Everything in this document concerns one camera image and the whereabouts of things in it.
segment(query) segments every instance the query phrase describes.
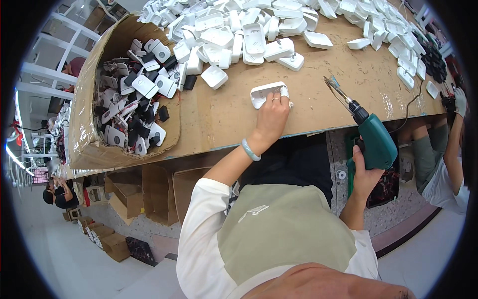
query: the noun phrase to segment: worker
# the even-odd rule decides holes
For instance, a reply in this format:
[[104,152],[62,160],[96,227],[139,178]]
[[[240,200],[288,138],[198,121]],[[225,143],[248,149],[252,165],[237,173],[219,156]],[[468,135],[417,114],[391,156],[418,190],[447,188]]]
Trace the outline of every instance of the worker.
[[68,180],[67,182],[62,178],[58,182],[56,177],[53,177],[53,182],[47,183],[46,190],[43,191],[43,200],[50,205],[55,203],[61,209],[74,208],[79,204],[78,197],[73,190],[73,181]]
[[301,183],[316,176],[325,160],[323,180],[331,180],[326,151],[305,156],[305,148],[297,157],[301,161],[289,161],[293,167],[302,163],[297,178],[272,167],[263,179],[242,186],[224,218],[230,186],[266,158],[261,154],[282,135],[289,109],[287,96],[269,93],[249,138],[196,183],[176,265],[184,294],[190,299],[415,298],[406,287],[377,280],[363,212],[383,170],[366,170],[358,146],[353,148],[354,189],[340,217],[325,196],[331,185]]
[[409,120],[399,133],[399,142],[411,145],[415,160],[418,192],[430,204],[463,215],[470,191],[464,186],[461,165],[461,136],[467,99],[461,88],[455,89],[456,115],[448,135],[446,114],[432,118],[431,128],[423,118]]

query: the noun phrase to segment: workbench surface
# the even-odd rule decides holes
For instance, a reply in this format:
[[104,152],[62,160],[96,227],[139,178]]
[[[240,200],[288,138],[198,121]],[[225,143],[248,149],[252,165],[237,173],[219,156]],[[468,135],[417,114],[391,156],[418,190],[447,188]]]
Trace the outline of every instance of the workbench surface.
[[[301,35],[290,37],[296,52],[305,58],[304,66],[298,72],[275,62],[264,61],[260,66],[249,66],[241,59],[225,70],[229,79],[217,90],[197,76],[193,90],[180,93],[181,135],[178,143],[145,163],[238,145],[256,125],[257,110],[252,106],[250,90],[276,81],[287,85],[290,100],[294,102],[283,133],[287,136],[356,125],[324,83],[323,76],[334,75],[349,97],[382,121],[405,118],[406,105],[419,93],[421,79],[418,75],[414,77],[413,90],[405,87],[396,75],[397,59],[388,50],[390,44],[383,43],[378,51],[371,46],[350,50],[347,42],[362,38],[362,30],[343,16],[330,20],[319,15],[316,32],[329,37],[333,44],[331,49],[309,47]],[[410,105],[410,116],[445,112],[440,97],[433,99],[427,93],[425,87],[429,80],[439,90],[444,90],[444,86],[426,75],[423,97]],[[76,176],[98,172],[101,170],[82,171]]]

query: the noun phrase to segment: gloved hand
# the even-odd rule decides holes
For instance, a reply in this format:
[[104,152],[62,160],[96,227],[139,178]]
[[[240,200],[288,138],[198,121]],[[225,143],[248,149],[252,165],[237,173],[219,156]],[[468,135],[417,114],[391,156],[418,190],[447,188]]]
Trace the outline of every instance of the gloved hand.
[[467,98],[463,89],[460,87],[455,89],[455,111],[465,118],[465,113],[467,111]]

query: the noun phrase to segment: green power drill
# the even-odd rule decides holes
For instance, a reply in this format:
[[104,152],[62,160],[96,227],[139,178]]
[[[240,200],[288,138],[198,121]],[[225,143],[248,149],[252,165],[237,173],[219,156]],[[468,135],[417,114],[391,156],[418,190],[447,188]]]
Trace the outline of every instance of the green power drill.
[[[334,77],[327,79],[324,76],[324,79],[334,96],[344,105],[350,114],[352,114],[358,125],[358,132],[362,136],[362,140],[358,139],[356,144],[363,153],[365,169],[389,169],[397,158],[397,147],[387,129],[383,126],[383,123],[375,114],[372,113],[369,115],[357,101],[348,97],[342,89],[340,89]],[[343,100],[337,97],[334,90],[337,91]],[[355,162],[352,159],[347,161],[347,167],[355,172]]]

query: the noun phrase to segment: black shirt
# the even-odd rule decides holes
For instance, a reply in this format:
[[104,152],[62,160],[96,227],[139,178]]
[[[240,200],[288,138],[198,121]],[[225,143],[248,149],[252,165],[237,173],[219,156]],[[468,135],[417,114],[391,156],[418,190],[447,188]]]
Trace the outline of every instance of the black shirt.
[[65,200],[65,190],[63,189],[63,187],[58,187],[55,190],[55,196],[56,196],[55,204],[57,207],[61,209],[69,209],[79,205],[78,197],[76,196],[76,193],[73,191],[73,189],[70,188],[70,190],[71,190],[71,193],[73,194],[73,198],[70,199],[69,201]]

